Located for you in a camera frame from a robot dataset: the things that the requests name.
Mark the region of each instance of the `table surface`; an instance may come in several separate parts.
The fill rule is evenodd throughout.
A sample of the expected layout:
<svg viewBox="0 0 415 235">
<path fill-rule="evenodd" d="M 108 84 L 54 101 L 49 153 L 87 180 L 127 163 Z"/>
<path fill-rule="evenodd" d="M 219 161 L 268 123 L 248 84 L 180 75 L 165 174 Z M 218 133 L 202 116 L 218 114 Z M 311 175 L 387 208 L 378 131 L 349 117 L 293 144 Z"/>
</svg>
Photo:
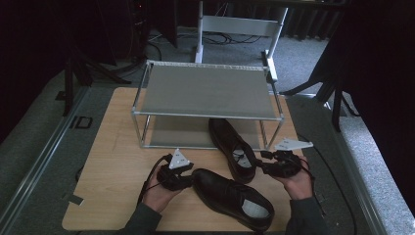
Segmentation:
<svg viewBox="0 0 415 235">
<path fill-rule="evenodd" d="M 117 230 L 135 210 L 138 195 L 151 168 L 174 149 L 140 148 L 131 117 L 136 88 L 115 90 L 73 195 L 84 199 L 69 203 L 63 219 L 66 230 Z M 275 143 L 284 137 L 297 139 L 286 101 L 280 97 L 285 122 Z M 277 123 L 265 124 L 274 128 Z M 226 158 L 218 150 L 181 149 L 195 168 L 207 168 L 232 178 Z M 284 231 L 290 218 L 289 196 L 281 183 L 256 170 L 248 185 L 274 206 L 275 217 L 268 231 Z M 159 231 L 251 231 L 236 219 L 210 210 L 192 188 L 176 196 L 162 212 Z"/>
</svg>

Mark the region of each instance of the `gray carpet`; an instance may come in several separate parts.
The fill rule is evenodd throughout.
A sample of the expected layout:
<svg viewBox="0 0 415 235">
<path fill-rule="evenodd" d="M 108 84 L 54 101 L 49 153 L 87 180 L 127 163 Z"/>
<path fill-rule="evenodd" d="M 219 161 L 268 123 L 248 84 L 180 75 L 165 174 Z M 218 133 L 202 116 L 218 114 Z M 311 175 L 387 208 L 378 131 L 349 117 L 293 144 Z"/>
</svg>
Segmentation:
<svg viewBox="0 0 415 235">
<path fill-rule="evenodd" d="M 178 48 L 172 47 L 163 38 L 157 38 L 151 42 L 160 49 L 163 61 L 192 62 L 196 39 L 194 34 L 190 34 L 189 32 L 182 34 Z M 204 63 L 260 66 L 259 52 L 267 49 L 269 42 L 268 38 L 260 38 L 257 42 L 250 44 L 226 46 L 206 44 Z M 307 81 L 326 44 L 327 41 L 320 42 L 314 39 L 297 41 L 292 38 L 281 38 L 274 55 L 279 77 L 278 90 L 288 90 Z M 147 55 L 153 60 L 160 58 L 155 46 L 148 46 Z M 142 68 L 137 68 L 120 76 L 132 80 L 131 86 L 137 86 L 141 73 Z M 62 218 L 68 202 L 61 200 L 61 197 L 74 190 L 75 175 L 86 161 L 112 92 L 118 86 L 106 78 L 96 77 L 76 113 L 79 117 L 93 118 L 91 128 L 66 131 L 53 158 L 17 217 L 10 234 L 75 234 L 73 231 L 69 232 L 62 228 Z M 55 101 L 55 96 L 63 88 L 63 74 L 61 73 L 45 87 L 44 92 L 33 103 L 21 123 L 0 146 L 0 185 L 2 188 L 0 211 L 6 208 L 9 200 L 19 188 L 25 173 L 41 153 L 43 146 L 47 144 L 55 127 L 62 121 L 63 102 Z M 303 93 L 315 94 L 318 88 L 319 85 L 316 85 Z M 328 121 L 330 111 L 312 96 L 298 95 L 287 98 L 300 139 L 303 136 L 312 141 L 316 147 L 316 149 L 310 148 L 303 151 L 308 156 L 311 170 L 317 178 L 316 191 L 327 213 L 325 219 L 332 234 L 349 235 L 353 234 L 355 229 L 356 234 L 372 234 L 349 180 L 350 175 L 347 174 L 344 161 L 340 158 L 344 153 L 339 148 L 338 142 L 339 139 L 345 142 L 345 139 L 332 133 Z M 343 123 L 354 123 L 351 118 L 343 118 L 346 118 Z M 88 231 L 81 234 L 111 233 L 112 231 Z M 213 233 L 168 234 L 207 235 Z"/>
</svg>

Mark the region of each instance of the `black leather shoe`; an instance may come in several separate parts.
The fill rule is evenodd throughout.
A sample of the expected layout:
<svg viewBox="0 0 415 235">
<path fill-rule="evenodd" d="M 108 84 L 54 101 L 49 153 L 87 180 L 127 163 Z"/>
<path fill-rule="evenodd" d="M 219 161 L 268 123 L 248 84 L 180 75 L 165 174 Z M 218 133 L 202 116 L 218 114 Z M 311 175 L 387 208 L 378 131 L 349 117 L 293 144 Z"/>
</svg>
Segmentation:
<svg viewBox="0 0 415 235">
<path fill-rule="evenodd" d="M 195 169 L 192 176 L 195 192 L 213 211 L 234 217 L 256 232 L 271 225 L 274 208 L 254 188 L 204 168 Z"/>
<path fill-rule="evenodd" d="M 240 183 L 251 182 L 256 170 L 251 146 L 225 118 L 210 118 L 208 130 L 214 146 L 226 156 L 233 178 Z"/>
</svg>

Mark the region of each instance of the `person's left hand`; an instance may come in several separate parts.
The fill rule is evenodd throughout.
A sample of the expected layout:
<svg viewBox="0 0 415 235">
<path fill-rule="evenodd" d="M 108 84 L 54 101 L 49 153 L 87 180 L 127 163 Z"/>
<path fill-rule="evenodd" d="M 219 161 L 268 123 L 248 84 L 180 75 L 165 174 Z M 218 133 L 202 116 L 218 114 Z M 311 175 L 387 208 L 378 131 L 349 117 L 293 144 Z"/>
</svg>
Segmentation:
<svg viewBox="0 0 415 235">
<path fill-rule="evenodd" d="M 143 203 L 156 212 L 162 212 L 168 203 L 183 190 L 170 191 L 159 183 L 157 180 L 157 173 L 161 166 L 159 165 L 154 171 L 150 182 L 147 186 L 147 192 L 143 196 Z"/>
</svg>

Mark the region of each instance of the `dark sleeve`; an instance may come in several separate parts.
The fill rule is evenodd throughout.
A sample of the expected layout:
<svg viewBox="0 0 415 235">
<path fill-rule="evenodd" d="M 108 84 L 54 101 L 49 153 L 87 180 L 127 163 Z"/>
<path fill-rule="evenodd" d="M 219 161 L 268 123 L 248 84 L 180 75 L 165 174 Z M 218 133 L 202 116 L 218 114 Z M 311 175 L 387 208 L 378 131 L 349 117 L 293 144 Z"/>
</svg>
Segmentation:
<svg viewBox="0 0 415 235">
<path fill-rule="evenodd" d="M 116 235 L 147 235 L 153 234 L 161 220 L 161 214 L 153 211 L 147 205 L 140 203 L 124 228 Z"/>
<path fill-rule="evenodd" d="M 314 198 L 291 200 L 286 235 L 327 235 L 329 229 Z"/>
</svg>

